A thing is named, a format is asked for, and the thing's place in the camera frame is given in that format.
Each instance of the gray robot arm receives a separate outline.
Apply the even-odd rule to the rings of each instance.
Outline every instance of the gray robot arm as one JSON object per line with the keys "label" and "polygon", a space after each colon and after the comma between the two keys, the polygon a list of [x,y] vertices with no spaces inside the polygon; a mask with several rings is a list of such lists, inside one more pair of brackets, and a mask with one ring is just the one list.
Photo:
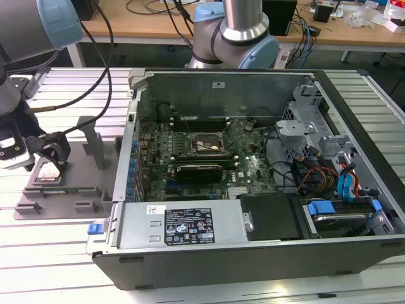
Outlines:
{"label": "gray robot arm", "polygon": [[81,41],[75,8],[70,0],[0,0],[0,28],[0,168],[30,170],[32,153],[63,165],[70,153],[66,137],[46,143],[3,66]]}
{"label": "gray robot arm", "polygon": [[278,54],[262,0],[223,0],[200,5],[194,17],[189,68],[268,68]]}

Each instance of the wooden desk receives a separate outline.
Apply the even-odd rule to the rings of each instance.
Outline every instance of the wooden desk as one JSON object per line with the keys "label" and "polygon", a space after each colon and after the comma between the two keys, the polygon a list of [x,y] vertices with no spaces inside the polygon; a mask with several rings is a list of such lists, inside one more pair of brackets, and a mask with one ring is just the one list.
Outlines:
{"label": "wooden desk", "polygon": [[[115,42],[130,44],[184,44],[178,37],[168,15],[136,15],[129,12],[125,5],[128,0],[100,0],[100,6],[108,17],[115,35]],[[307,7],[301,11],[303,4],[309,0],[299,0],[297,6],[300,15],[308,22],[321,29],[315,49],[341,51],[375,51],[375,52],[405,52],[405,35],[393,34],[383,26],[375,28],[349,28],[343,19],[330,18],[328,23],[314,22]],[[154,3],[156,10],[164,10],[165,5]],[[187,10],[194,16],[196,5],[187,5]],[[130,5],[134,11],[147,11],[142,7],[142,0],[134,0]],[[180,16],[173,16],[179,31],[191,38],[184,21]],[[93,20],[84,22],[85,26],[95,36],[97,42],[109,42],[108,29],[100,14]],[[277,68],[285,67],[285,59],[301,41],[301,31],[297,25],[292,25],[288,36],[277,37],[280,42],[280,52],[276,61]],[[90,42],[88,37],[83,42]],[[84,67],[78,46],[68,47],[73,65]]]}

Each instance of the power supply label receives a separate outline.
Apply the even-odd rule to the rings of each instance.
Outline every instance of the power supply label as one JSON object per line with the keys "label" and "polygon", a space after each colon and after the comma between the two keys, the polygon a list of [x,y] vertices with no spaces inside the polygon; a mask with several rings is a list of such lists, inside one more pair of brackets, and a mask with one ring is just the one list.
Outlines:
{"label": "power supply label", "polygon": [[168,246],[215,243],[211,208],[165,210],[165,243]]}

